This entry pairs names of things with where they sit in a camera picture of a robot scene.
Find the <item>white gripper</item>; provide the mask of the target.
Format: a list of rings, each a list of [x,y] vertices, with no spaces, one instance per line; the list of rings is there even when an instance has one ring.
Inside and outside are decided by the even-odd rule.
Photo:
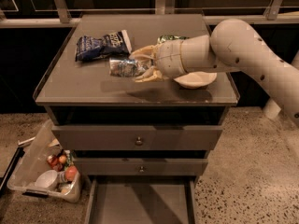
[[[159,45],[148,45],[133,51],[129,58],[132,60],[155,60],[152,66],[141,76],[135,77],[134,82],[164,81],[186,75],[181,60],[182,40],[168,40]]]

